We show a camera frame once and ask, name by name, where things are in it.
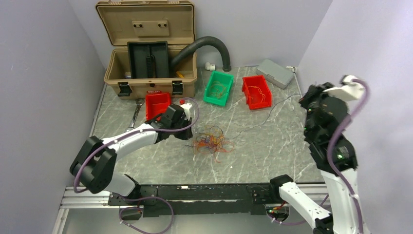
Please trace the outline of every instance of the green plastic bin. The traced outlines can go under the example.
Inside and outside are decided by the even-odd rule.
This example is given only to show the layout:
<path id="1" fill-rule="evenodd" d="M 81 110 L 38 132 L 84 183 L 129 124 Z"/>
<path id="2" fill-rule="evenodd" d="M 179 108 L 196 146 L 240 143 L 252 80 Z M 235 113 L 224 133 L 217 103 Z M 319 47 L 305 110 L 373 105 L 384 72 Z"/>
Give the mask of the green plastic bin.
<path id="1" fill-rule="evenodd" d="M 205 88 L 204 102 L 225 106 L 233 80 L 233 75 L 213 71 Z"/>

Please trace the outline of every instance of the white plastic part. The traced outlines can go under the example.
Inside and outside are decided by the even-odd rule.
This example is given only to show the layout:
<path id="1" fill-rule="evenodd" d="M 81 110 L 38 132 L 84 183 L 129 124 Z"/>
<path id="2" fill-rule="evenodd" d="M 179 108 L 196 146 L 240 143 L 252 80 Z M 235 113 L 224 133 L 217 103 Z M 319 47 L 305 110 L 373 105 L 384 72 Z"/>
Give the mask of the white plastic part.
<path id="1" fill-rule="evenodd" d="M 120 194 L 122 196 L 128 196 L 135 188 L 135 183 L 118 172 L 114 172 L 111 182 L 106 186 L 105 191 Z"/>
<path id="2" fill-rule="evenodd" d="M 131 134 L 132 132 L 136 133 L 135 135 L 132 135 L 126 139 L 120 140 L 116 144 L 113 144 L 108 147 L 109 149 L 114 149 L 116 151 L 116 154 L 117 154 L 116 161 L 118 161 L 124 156 L 132 153 L 135 150 L 138 150 L 147 145 L 155 144 L 156 139 L 158 138 L 158 133 L 156 131 L 142 132 L 142 129 L 148 129 L 148 128 L 153 128 L 153 127 L 150 126 L 149 124 L 143 123 L 139 127 L 133 130 L 130 130 L 129 132 L 122 133 L 114 137 L 102 139 L 103 144 L 106 144 L 109 141 L 113 140 L 114 138 L 119 138 L 125 134 Z"/>
<path id="3" fill-rule="evenodd" d="M 209 62 L 205 63 L 205 69 L 207 71 L 215 71 L 215 64 L 211 64 Z"/>
<path id="4" fill-rule="evenodd" d="M 181 107 L 184 109 L 185 111 L 185 115 L 187 116 L 186 119 L 191 118 L 191 108 L 192 108 L 192 104 L 191 103 L 184 103 L 181 105 Z"/>
<path id="5" fill-rule="evenodd" d="M 310 224 L 312 229 L 316 227 L 316 218 L 323 219 L 330 214 L 328 210 L 322 208 L 303 193 L 294 182 L 283 184 L 279 191 L 281 198 L 292 205 L 305 221 Z"/>
<path id="6" fill-rule="evenodd" d="M 365 89 L 363 85 L 354 82 L 354 79 L 358 78 L 352 75 L 345 76 L 342 80 L 343 86 L 326 89 L 324 92 L 343 101 L 359 100 L 363 96 Z"/>
<path id="7" fill-rule="evenodd" d="M 357 210 L 350 192 L 344 181 L 335 174 L 320 170 L 327 186 L 330 197 L 331 209 L 333 211 L 334 225 L 333 231 L 335 234 L 356 234 L 358 233 Z M 349 181 L 351 186 L 358 194 L 357 189 L 357 172 L 354 169 L 347 169 L 341 172 Z M 364 233 L 369 234 L 370 231 L 366 224 Z"/>

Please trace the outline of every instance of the black tray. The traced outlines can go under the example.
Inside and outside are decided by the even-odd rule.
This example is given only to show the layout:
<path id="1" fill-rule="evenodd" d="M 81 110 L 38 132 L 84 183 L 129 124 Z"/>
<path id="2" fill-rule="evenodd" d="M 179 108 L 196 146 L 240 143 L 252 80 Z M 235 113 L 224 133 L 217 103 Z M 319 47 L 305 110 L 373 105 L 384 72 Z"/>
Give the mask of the black tray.
<path id="1" fill-rule="evenodd" d="M 168 78 L 168 42 L 128 42 L 132 79 Z"/>

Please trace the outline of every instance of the colorful wire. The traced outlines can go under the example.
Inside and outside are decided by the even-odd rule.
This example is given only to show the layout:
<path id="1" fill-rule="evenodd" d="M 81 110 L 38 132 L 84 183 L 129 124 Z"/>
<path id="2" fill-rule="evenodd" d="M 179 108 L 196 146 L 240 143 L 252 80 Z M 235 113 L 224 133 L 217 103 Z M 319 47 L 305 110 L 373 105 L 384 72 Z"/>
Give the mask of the colorful wire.
<path id="1" fill-rule="evenodd" d="M 212 127 L 206 127 L 205 131 L 201 131 L 194 140 L 194 148 L 200 153 L 209 153 L 214 155 L 214 160 L 219 161 L 215 153 L 229 153 L 234 150 L 234 144 L 228 140 L 225 140 L 224 132 L 216 125 Z"/>

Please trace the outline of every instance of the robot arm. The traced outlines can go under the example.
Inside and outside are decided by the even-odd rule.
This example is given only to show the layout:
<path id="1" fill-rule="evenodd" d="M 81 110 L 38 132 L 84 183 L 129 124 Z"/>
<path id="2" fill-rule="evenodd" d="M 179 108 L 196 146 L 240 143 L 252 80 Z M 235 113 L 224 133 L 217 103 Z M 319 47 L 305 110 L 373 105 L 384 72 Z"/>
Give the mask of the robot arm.
<path id="1" fill-rule="evenodd" d="M 360 99 L 364 87 L 354 76 L 344 76 L 341 87 L 331 83 L 311 85 L 300 104 L 307 110 L 304 128 L 305 141 L 311 156 L 327 186 L 332 213 L 305 195 L 287 175 L 270 181 L 275 198 L 291 204 L 317 234 L 357 234 L 359 225 L 370 233 L 366 224 L 359 224 L 354 199 L 357 197 L 357 158 L 352 144 L 340 135 L 333 148 L 333 165 L 344 175 L 348 185 L 337 175 L 327 159 L 327 147 L 339 124 L 348 116 L 346 101 Z"/>
<path id="2" fill-rule="evenodd" d="M 172 104 L 165 113 L 146 121 L 134 130 L 104 139 L 95 136 L 88 138 L 73 161 L 70 173 L 76 176 L 94 151 L 108 145 L 89 159 L 80 172 L 80 182 L 93 194 L 105 190 L 125 197 L 140 197 L 140 185 L 128 175 L 114 173 L 115 163 L 131 152 L 156 144 L 170 135 L 182 140 L 190 139 L 191 127 L 183 131 L 179 129 L 191 125 L 191 107 L 190 103 L 181 106 Z"/>

